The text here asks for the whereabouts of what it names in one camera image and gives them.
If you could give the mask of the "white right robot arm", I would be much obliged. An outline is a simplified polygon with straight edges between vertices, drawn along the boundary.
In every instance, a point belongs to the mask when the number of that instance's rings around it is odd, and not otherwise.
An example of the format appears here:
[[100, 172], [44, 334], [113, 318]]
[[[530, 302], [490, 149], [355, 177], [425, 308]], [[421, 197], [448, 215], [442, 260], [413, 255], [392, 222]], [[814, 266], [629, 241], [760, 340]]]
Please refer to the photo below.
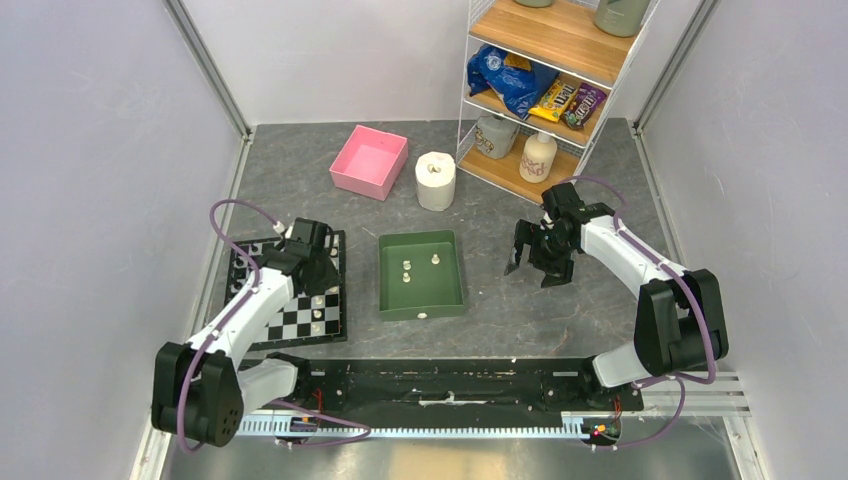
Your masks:
[[729, 337], [717, 277], [692, 270], [650, 247], [603, 202], [581, 199], [569, 177], [542, 194], [539, 222], [517, 222], [505, 272], [527, 262], [543, 272], [542, 287], [570, 283], [575, 255], [598, 260], [637, 301], [630, 341], [589, 360], [577, 382], [579, 400], [601, 409], [617, 387], [637, 388], [675, 378], [709, 385], [717, 363], [729, 352]]

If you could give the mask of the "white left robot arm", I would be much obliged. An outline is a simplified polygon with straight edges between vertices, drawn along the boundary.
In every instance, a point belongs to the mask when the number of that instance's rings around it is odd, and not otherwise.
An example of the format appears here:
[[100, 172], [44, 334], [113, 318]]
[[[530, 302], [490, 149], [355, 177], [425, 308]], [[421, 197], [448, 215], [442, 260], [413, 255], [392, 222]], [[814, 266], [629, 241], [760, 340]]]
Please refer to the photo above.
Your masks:
[[330, 226], [297, 218], [288, 228], [275, 229], [280, 240], [259, 257], [233, 248], [248, 274], [222, 311], [189, 340], [167, 342], [155, 356], [151, 425], [174, 435], [187, 452], [193, 450], [191, 441], [227, 445], [245, 415], [275, 400], [297, 409], [312, 399], [314, 383], [302, 374], [302, 359], [272, 354], [238, 369], [265, 325], [289, 301], [341, 283]]

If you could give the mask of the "green plastic tray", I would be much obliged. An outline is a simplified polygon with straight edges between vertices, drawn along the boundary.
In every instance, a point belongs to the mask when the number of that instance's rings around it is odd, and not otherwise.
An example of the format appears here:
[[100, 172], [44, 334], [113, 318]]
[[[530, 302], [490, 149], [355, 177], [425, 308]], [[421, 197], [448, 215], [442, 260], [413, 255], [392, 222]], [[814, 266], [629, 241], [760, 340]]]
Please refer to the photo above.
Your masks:
[[459, 317], [466, 302], [457, 237], [451, 230], [378, 238], [378, 311], [383, 321]]

